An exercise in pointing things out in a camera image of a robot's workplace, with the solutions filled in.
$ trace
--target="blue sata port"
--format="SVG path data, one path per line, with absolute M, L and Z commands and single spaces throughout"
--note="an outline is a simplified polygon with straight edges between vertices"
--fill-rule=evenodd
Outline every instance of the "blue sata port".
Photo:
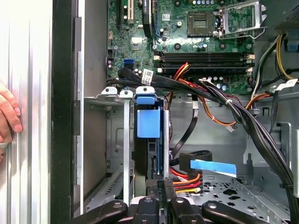
M 134 64 L 135 60 L 134 59 L 124 59 L 123 63 L 124 64 Z

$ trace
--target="motherboard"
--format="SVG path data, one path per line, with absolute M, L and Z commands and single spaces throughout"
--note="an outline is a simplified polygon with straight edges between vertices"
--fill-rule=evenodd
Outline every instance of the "motherboard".
M 186 62 L 185 79 L 210 79 L 231 94 L 251 92 L 253 40 L 221 33 L 253 26 L 252 6 L 222 12 L 242 0 L 109 0 L 107 74 L 127 67 L 172 78 Z M 223 29 L 227 23 L 229 30 Z

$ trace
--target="blue drive bracket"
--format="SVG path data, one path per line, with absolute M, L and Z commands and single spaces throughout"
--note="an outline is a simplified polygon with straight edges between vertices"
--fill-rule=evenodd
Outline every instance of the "blue drive bracket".
M 160 110 L 137 111 L 137 137 L 160 138 Z
M 155 95 L 140 95 L 137 96 L 136 104 L 138 105 L 155 105 L 156 102 Z
M 237 168 L 235 164 L 222 162 L 209 162 L 203 160 L 190 160 L 191 169 L 209 170 L 219 174 L 227 175 L 236 178 Z

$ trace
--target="white connector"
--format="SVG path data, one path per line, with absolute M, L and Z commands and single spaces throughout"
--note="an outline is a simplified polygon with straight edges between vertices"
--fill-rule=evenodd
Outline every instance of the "white connector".
M 128 0 L 128 22 L 134 23 L 134 0 Z

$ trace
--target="human hand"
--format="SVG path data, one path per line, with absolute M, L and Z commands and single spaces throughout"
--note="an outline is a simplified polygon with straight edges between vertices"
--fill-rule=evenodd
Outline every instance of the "human hand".
M 0 163 L 1 163 L 1 161 L 3 160 L 3 155 L 2 155 L 2 153 L 3 153 L 3 151 L 2 151 L 2 149 L 0 148 Z
M 0 83 L 0 142 L 11 142 L 12 135 L 9 126 L 11 126 L 15 132 L 22 131 L 22 125 L 18 118 L 20 115 L 21 111 L 18 102 L 12 93 Z

